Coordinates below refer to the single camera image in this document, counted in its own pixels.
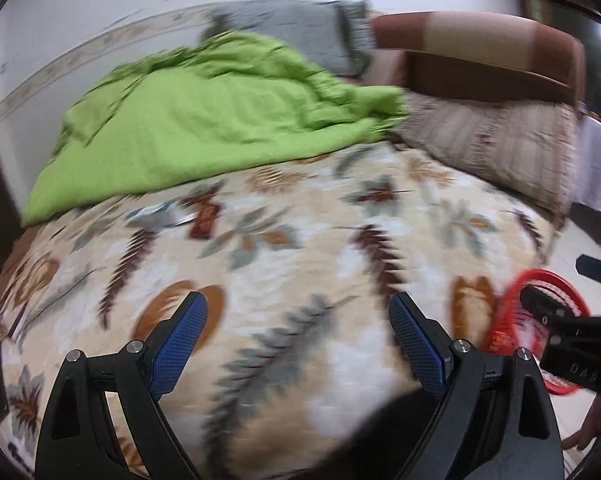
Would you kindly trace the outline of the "person's hand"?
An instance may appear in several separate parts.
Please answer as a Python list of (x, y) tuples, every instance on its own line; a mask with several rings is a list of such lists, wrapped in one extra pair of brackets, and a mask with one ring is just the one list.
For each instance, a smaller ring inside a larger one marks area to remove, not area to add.
[(589, 411), (576, 432), (562, 440), (563, 450), (577, 448), (584, 451), (593, 439), (601, 435), (601, 396), (596, 396)]

